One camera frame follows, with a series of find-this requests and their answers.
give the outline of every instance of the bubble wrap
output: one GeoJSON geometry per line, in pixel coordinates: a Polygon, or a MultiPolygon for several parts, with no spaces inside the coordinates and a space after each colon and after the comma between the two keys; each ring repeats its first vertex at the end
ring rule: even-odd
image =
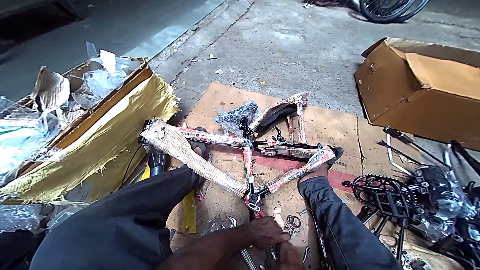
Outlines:
{"type": "Polygon", "coordinates": [[[246,116],[248,124],[251,124],[261,113],[262,111],[258,109],[257,103],[248,99],[244,105],[231,111],[219,111],[218,115],[215,116],[212,121],[221,126],[226,135],[228,135],[228,133],[233,133],[241,136],[243,135],[243,131],[239,129],[239,125],[242,117],[246,116]]]}

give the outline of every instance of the foot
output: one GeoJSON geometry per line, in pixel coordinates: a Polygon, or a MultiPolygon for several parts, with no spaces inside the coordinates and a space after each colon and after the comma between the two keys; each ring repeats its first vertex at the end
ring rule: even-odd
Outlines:
{"type": "MultiPolygon", "coordinates": [[[[202,127],[197,127],[195,128],[195,130],[207,132],[207,130],[202,127]]],[[[207,144],[199,141],[189,141],[189,142],[190,142],[190,145],[192,146],[192,150],[200,157],[206,159],[205,152],[206,152],[207,144]]]]}
{"type": "Polygon", "coordinates": [[[320,165],[320,168],[314,172],[311,172],[307,175],[304,175],[302,178],[300,178],[299,183],[306,181],[308,179],[311,179],[313,177],[318,177],[318,176],[328,176],[328,170],[335,164],[337,160],[339,160],[342,155],[343,155],[343,148],[340,146],[334,146],[332,147],[333,152],[335,153],[335,158],[331,159],[324,164],[320,165]]]}

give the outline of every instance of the chainring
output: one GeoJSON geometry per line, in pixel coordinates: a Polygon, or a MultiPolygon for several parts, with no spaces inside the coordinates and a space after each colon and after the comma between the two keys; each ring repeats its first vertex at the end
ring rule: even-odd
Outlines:
{"type": "Polygon", "coordinates": [[[382,192],[389,191],[392,193],[402,194],[409,207],[414,207],[417,203],[415,195],[403,182],[390,177],[364,175],[355,179],[353,183],[355,184],[355,186],[352,187],[353,195],[358,200],[365,203],[376,205],[375,192],[367,188],[362,189],[356,185],[380,188],[382,189],[382,192]]]}

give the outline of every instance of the wrapped bicycle frame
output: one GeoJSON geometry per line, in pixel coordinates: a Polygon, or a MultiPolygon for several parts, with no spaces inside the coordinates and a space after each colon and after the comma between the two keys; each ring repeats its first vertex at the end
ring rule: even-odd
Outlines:
{"type": "Polygon", "coordinates": [[[282,185],[306,173],[317,170],[321,164],[335,158],[335,153],[329,146],[322,146],[321,144],[311,146],[306,144],[303,108],[306,106],[307,101],[308,93],[302,92],[273,104],[250,125],[247,126],[248,123],[242,123],[244,130],[243,138],[178,128],[156,119],[152,120],[152,123],[145,128],[141,136],[154,148],[162,150],[182,161],[198,175],[237,196],[244,197],[245,203],[249,209],[254,211],[256,216],[264,215],[260,207],[256,205],[262,198],[276,192],[282,185]],[[293,138],[292,113],[294,112],[297,113],[299,119],[299,144],[294,144],[291,141],[293,138]],[[278,131],[278,136],[276,138],[273,137],[273,140],[249,140],[249,138],[268,131],[271,124],[281,116],[287,116],[288,118],[289,142],[286,142],[286,139],[281,136],[281,132],[276,127],[274,129],[278,131]],[[248,186],[221,172],[195,154],[187,140],[241,148],[245,164],[245,179],[248,182],[248,186]],[[291,159],[300,159],[307,161],[307,163],[299,169],[290,170],[282,177],[268,182],[263,188],[255,187],[252,161],[253,149],[260,151],[263,155],[291,157],[291,159]]]}

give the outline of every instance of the person's hand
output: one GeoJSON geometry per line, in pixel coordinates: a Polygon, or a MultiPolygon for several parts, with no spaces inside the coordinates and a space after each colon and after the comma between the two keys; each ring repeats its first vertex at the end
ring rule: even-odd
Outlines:
{"type": "Polygon", "coordinates": [[[243,226],[252,237],[253,245],[260,250],[290,240],[290,234],[282,233],[273,217],[257,218],[243,226]]]}
{"type": "Polygon", "coordinates": [[[284,241],[278,245],[278,270],[304,270],[302,258],[298,253],[298,250],[290,244],[290,242],[284,241]]]}

